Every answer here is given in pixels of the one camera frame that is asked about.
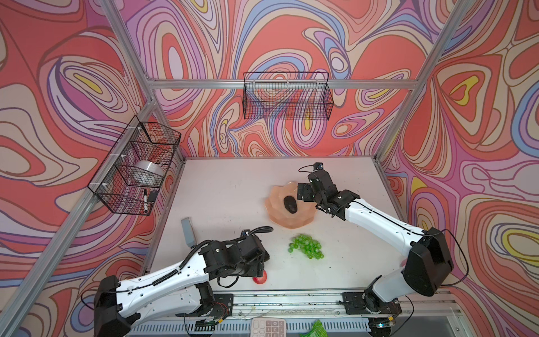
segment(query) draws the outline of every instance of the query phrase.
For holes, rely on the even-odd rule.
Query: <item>table surface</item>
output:
[[[264,200],[274,185],[307,182],[302,166],[319,161],[339,190],[358,193],[374,207],[397,217],[369,157],[187,160],[170,209],[151,271],[180,262],[190,251],[181,219],[190,217],[197,242],[229,240],[244,229],[271,225],[259,234],[269,252],[267,282],[240,277],[230,290],[292,290],[367,287],[379,275],[399,268],[404,257],[368,230],[317,211],[314,221],[290,230],[270,221]],[[300,251],[288,252],[291,238],[306,233],[322,244],[325,257],[309,260]],[[235,278],[222,279],[230,284]],[[223,290],[216,280],[213,290]]]

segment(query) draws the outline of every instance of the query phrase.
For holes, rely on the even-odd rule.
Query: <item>green snack package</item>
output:
[[[326,329],[320,320],[317,320],[313,324],[313,328],[305,335],[300,334],[301,337],[328,337]]]

